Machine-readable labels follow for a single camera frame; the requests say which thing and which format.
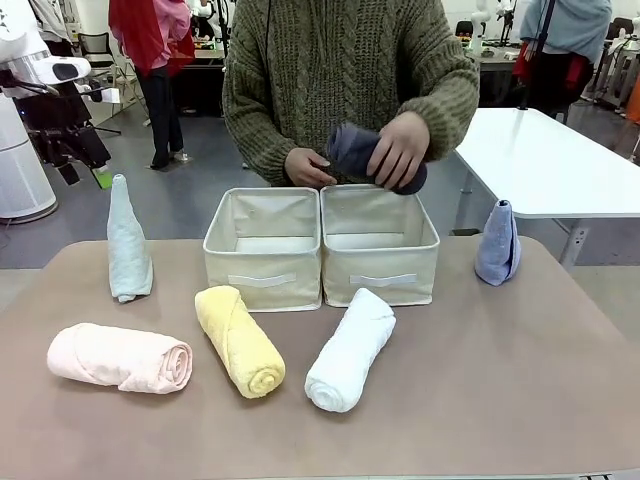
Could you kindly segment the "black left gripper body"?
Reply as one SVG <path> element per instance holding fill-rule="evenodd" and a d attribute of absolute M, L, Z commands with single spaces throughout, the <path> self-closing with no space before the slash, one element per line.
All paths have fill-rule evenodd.
<path fill-rule="evenodd" d="M 44 163 L 63 167 L 70 160 L 101 169 L 111 159 L 85 107 L 36 107 L 28 111 L 28 135 Z"/>

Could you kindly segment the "person's right hand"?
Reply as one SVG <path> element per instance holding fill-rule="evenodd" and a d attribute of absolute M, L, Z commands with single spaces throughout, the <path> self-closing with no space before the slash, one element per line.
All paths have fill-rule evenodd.
<path fill-rule="evenodd" d="M 328 160 L 306 148 L 292 149 L 284 162 L 284 170 L 295 186 L 316 189 L 337 184 L 337 180 L 326 172 L 329 166 Z"/>

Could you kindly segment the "person's left hand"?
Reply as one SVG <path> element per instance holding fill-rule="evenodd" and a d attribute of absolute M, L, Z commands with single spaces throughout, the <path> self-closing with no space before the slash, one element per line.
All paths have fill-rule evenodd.
<path fill-rule="evenodd" d="M 416 176 L 429 144 L 425 121 L 414 112 L 401 113 L 380 131 L 367 174 L 386 189 L 405 187 Z"/>

